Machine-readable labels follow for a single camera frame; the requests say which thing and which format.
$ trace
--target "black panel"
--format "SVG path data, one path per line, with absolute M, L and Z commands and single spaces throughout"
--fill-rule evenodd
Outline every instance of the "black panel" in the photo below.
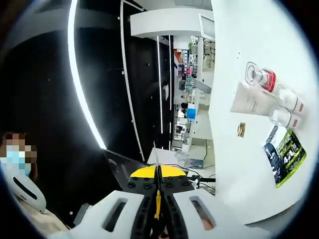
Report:
M 173 118 L 173 113 L 170 111 L 170 96 L 166 100 L 165 90 L 161 91 L 163 120 L 163 134 L 161 134 L 157 42 L 149 38 L 131 36 L 128 18 L 125 21 L 124 30 L 133 109 L 144 157 L 148 159 L 153 148 L 153 141 L 156 142 L 157 147 L 163 146 L 168 149 L 169 122 Z M 160 43 L 159 49 L 161 86 L 163 88 L 170 82 L 169 46 Z
M 122 188 L 127 185 L 132 173 L 147 166 L 146 163 L 137 162 L 109 150 L 104 151 L 104 154 L 108 158 L 112 172 Z
M 135 6 L 142 8 L 133 0 L 126 0 L 133 3 Z M 109 13 L 112 15 L 120 15 L 120 0 L 78 0 L 77 7 L 82 9 L 89 9 L 95 11 L 102 11 L 104 13 Z M 55 10 L 59 8 L 69 8 L 71 5 L 71 0 L 47 0 L 41 3 L 42 6 L 37 12 L 44 12 L 49 10 Z M 139 11 L 133 7 L 127 6 L 125 8 L 124 15 L 132 15 L 138 13 Z
M 79 30 L 78 67 L 104 142 L 109 149 L 136 159 L 140 155 L 124 77 L 117 70 L 121 67 L 118 35 L 101 29 Z M 37 147 L 37 185 L 47 208 L 63 222 L 72 226 L 82 204 L 95 204 L 120 189 L 79 105 L 66 32 L 43 34 L 14 48 L 2 68 L 1 97 L 3 131 L 32 137 Z

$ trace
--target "person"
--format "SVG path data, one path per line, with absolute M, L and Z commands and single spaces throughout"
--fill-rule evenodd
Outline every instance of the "person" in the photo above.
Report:
M 12 159 L 15 153 L 19 156 L 19 152 L 24 152 L 24 163 L 26 164 L 25 174 L 35 182 L 38 177 L 38 170 L 36 164 L 36 147 L 32 145 L 29 137 L 23 133 L 6 132 L 2 137 L 2 143 L 0 148 L 0 157 Z
M 24 133 L 6 132 L 2 137 L 0 147 L 1 163 L 12 161 L 19 164 L 19 170 L 28 176 L 33 183 L 38 180 L 37 153 L 36 147 L 31 142 L 29 135 Z M 33 208 L 20 197 L 16 197 L 23 214 L 44 236 L 49 234 L 68 231 L 69 228 L 64 225 L 53 213 L 45 209 L 43 213 Z

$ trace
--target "white display stand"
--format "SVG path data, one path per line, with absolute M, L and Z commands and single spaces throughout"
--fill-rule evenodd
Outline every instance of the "white display stand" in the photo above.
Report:
M 287 12 L 269 0 L 212 0 L 216 62 L 209 118 L 214 139 L 216 197 L 248 224 L 269 218 L 300 200 L 312 179 L 318 155 L 317 66 L 302 31 Z M 307 157 L 295 174 L 276 188 L 262 146 L 273 125 L 267 117 L 231 113 L 248 61 L 273 70 L 277 79 L 307 102 L 309 115 L 295 133 Z M 244 138 L 239 123 L 246 123 Z
M 189 137 L 212 140 L 208 111 L 198 111 L 191 123 Z
M 163 35 L 201 36 L 199 14 L 214 19 L 212 11 L 197 8 L 165 8 L 131 15 L 131 35 L 154 37 Z
M 214 69 L 203 71 L 203 57 L 204 57 L 203 38 L 198 39 L 198 72 L 197 79 L 207 86 L 211 87 L 214 80 Z
M 188 159 L 204 160 L 206 155 L 206 147 L 199 145 L 190 145 L 186 157 Z

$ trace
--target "led light strip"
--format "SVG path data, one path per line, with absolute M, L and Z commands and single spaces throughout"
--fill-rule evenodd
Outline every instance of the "led light strip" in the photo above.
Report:
M 69 51 L 69 60 L 70 60 L 70 67 L 71 67 L 71 73 L 73 77 L 73 83 L 75 86 L 76 95 L 79 99 L 82 111 L 84 113 L 85 119 L 88 122 L 91 131 L 99 144 L 101 149 L 106 149 L 106 146 L 98 132 L 98 129 L 96 128 L 93 118 L 91 116 L 91 113 L 89 111 L 88 104 L 85 101 L 84 93 L 82 90 L 80 77 L 78 68 L 76 65 L 76 58 L 75 58 L 75 46 L 74 46 L 74 21 L 75 21 L 75 10 L 78 0 L 72 0 L 71 7 L 70 7 L 70 13 L 69 13 L 69 19 L 68 19 L 68 51 Z
M 169 102 L 169 110 L 171 111 L 171 50 L 170 50 L 170 35 L 168 35 L 169 40 L 169 78 L 170 78 L 170 84 L 169 84 L 169 90 L 170 90 L 170 102 Z
M 131 116 L 132 116 L 132 123 L 136 135 L 136 140 L 139 145 L 140 149 L 140 154 L 142 156 L 142 160 L 145 161 L 139 134 L 138 134 L 138 128 L 136 126 L 136 121 L 135 121 L 135 116 L 134 116 L 134 111 L 133 111 L 133 103 L 132 103 L 132 97 L 131 97 L 131 91 L 130 91 L 130 84 L 129 84 L 129 78 L 128 78 L 128 69 L 126 67 L 126 56 L 125 56 L 125 43 L 124 43 L 124 0 L 121 0 L 120 3 L 120 28 L 121 28 L 121 48 L 122 48 L 122 59 L 123 59 L 123 70 L 124 70 L 124 78 L 125 78 L 125 85 L 126 85 L 126 91 L 128 93 L 128 99 L 129 99 L 129 106 L 130 106 L 130 111 L 131 111 Z
M 144 11 L 144 8 L 139 8 L 138 6 L 135 6 L 134 4 L 130 3 L 129 1 L 123 0 L 123 2 L 136 8 L 137 10 Z
M 163 113 L 161 106 L 161 77 L 160 77 L 160 42 L 159 36 L 157 36 L 158 40 L 158 61 L 159 61 L 159 105 L 160 105 L 160 132 L 163 134 Z
M 168 141 L 168 149 L 170 150 L 170 134 L 171 134 L 171 122 L 169 122 L 169 141 Z

